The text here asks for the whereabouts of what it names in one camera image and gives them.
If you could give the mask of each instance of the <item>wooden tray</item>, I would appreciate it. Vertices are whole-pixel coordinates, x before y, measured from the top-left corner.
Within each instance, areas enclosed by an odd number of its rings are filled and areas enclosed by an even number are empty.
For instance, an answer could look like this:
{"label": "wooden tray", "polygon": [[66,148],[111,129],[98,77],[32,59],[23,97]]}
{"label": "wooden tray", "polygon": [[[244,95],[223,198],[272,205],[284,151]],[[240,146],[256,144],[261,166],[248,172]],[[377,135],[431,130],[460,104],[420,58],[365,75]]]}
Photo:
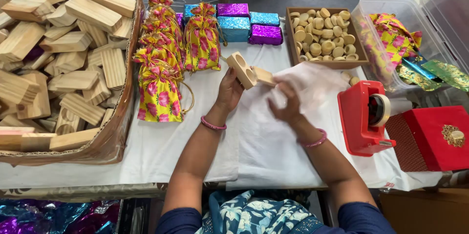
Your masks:
{"label": "wooden tray", "polygon": [[[299,12],[300,14],[306,13],[308,10],[314,9],[316,11],[320,11],[321,8],[298,8],[298,7],[287,7],[287,15],[285,17],[285,26],[287,30],[287,35],[288,35],[288,40],[287,40],[287,45],[288,49],[290,50],[290,62],[292,63],[292,66],[295,66],[300,62],[300,56],[296,54],[296,46],[295,46],[295,39],[293,38],[294,35],[294,28],[292,28],[292,23],[290,20],[290,13],[292,12]],[[336,14],[341,12],[342,10],[347,10],[349,9],[338,9],[338,8],[326,8],[329,10],[329,12],[332,14]],[[350,25],[348,27],[347,33],[352,34],[355,36],[355,43],[354,46],[356,48],[356,54],[358,54],[358,61],[308,61],[309,63],[319,63],[321,65],[325,65],[331,69],[352,69],[358,66],[366,65],[370,61],[368,60],[368,57],[366,56],[365,49],[363,48],[363,45],[360,41],[360,38],[358,37],[355,26],[352,23],[352,20],[350,18]]]}

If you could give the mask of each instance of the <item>pink bangle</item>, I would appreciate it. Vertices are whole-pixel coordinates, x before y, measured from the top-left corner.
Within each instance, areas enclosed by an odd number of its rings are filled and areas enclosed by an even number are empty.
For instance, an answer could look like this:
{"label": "pink bangle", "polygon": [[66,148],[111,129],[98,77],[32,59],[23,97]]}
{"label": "pink bangle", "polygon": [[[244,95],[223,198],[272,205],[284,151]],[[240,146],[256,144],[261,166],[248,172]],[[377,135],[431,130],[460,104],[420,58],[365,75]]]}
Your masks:
{"label": "pink bangle", "polygon": [[207,128],[209,128],[209,129],[213,129],[213,130],[225,130],[226,129],[226,124],[223,127],[217,127],[217,126],[214,126],[214,125],[208,123],[205,120],[205,116],[200,117],[200,122],[202,122],[202,124],[204,126],[206,126]]}
{"label": "pink bangle", "polygon": [[306,147],[306,148],[317,147],[317,146],[323,144],[323,142],[327,139],[327,133],[323,129],[318,129],[318,130],[323,135],[322,138],[319,141],[316,141],[314,143],[303,143],[301,141],[298,141],[298,143],[300,143],[301,146]]}

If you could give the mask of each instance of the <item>cardboard box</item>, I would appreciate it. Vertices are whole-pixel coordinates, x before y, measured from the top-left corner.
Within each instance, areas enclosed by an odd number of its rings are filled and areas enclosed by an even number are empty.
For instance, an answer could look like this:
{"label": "cardboard box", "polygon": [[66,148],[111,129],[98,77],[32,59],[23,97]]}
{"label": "cardboard box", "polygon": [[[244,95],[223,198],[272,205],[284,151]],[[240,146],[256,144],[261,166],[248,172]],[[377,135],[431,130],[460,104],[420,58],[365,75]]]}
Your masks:
{"label": "cardboard box", "polygon": [[[0,7],[10,0],[0,0]],[[14,153],[0,151],[0,161],[12,165],[45,165],[51,163],[76,163],[87,165],[107,165],[122,160],[129,123],[133,113],[133,63],[132,55],[137,48],[140,36],[140,24],[144,18],[145,7],[142,0],[137,0],[132,22],[131,39],[126,52],[126,82],[120,93],[118,104],[111,120],[104,125],[96,137],[87,145],[62,153],[36,152]]]}
{"label": "cardboard box", "polygon": [[391,190],[379,199],[384,216],[399,234],[467,233],[469,229],[469,189]]}
{"label": "cardboard box", "polygon": [[[296,53],[296,44],[295,44],[295,39],[293,38],[293,35],[295,34],[295,28],[293,28],[292,21],[290,19],[290,13],[292,12],[298,12],[300,14],[308,12],[308,10],[314,9],[315,11],[320,11],[322,8],[297,8],[297,7],[287,7],[287,15],[286,15],[286,20],[285,20],[285,29],[287,31],[288,35],[288,40],[287,40],[287,45],[288,49],[290,50],[290,61],[292,66],[295,66],[296,64],[300,63],[300,56]],[[329,10],[329,13],[332,14],[337,14],[341,12],[342,10],[349,11],[349,9],[337,9],[337,8],[326,8]],[[352,19],[349,19],[350,25],[347,30],[347,34],[351,34],[355,36],[355,49],[356,49],[356,54],[358,54],[358,61],[314,61],[308,63],[318,63],[324,66],[327,66],[331,69],[352,69],[358,66],[366,65],[369,63],[368,57],[366,56],[365,49],[363,48],[363,45],[360,41],[360,38],[357,36],[355,26],[352,22]]]}

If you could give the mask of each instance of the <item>purple foil paper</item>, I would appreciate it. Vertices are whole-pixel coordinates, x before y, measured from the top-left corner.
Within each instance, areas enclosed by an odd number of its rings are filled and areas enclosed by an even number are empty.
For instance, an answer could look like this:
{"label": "purple foil paper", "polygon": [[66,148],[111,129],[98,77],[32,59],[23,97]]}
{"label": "purple foil paper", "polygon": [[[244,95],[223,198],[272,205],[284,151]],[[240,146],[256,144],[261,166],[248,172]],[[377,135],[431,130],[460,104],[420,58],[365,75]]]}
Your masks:
{"label": "purple foil paper", "polygon": [[181,28],[181,30],[182,30],[182,16],[183,15],[184,15],[183,13],[176,13],[176,21],[179,24],[179,27]]}
{"label": "purple foil paper", "polygon": [[248,4],[218,4],[218,16],[249,17]]}
{"label": "purple foil paper", "polygon": [[250,44],[280,45],[283,43],[282,28],[272,26],[253,25],[251,27]]}

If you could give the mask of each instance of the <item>blue foil wrapped box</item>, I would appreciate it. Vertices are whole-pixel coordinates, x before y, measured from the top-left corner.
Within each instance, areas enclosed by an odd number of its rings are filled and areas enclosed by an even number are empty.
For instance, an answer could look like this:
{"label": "blue foil wrapped box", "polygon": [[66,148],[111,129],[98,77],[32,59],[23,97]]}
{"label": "blue foil wrapped box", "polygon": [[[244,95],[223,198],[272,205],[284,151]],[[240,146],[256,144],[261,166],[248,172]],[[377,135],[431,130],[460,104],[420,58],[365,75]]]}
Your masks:
{"label": "blue foil wrapped box", "polygon": [[184,15],[182,16],[182,19],[186,22],[189,21],[189,19],[194,15],[191,13],[191,9],[197,7],[199,4],[196,5],[184,5]]}
{"label": "blue foil wrapped box", "polygon": [[247,42],[251,25],[248,17],[218,17],[221,33],[227,42]]}
{"label": "blue foil wrapped box", "polygon": [[280,19],[277,13],[249,12],[251,25],[280,26]]}

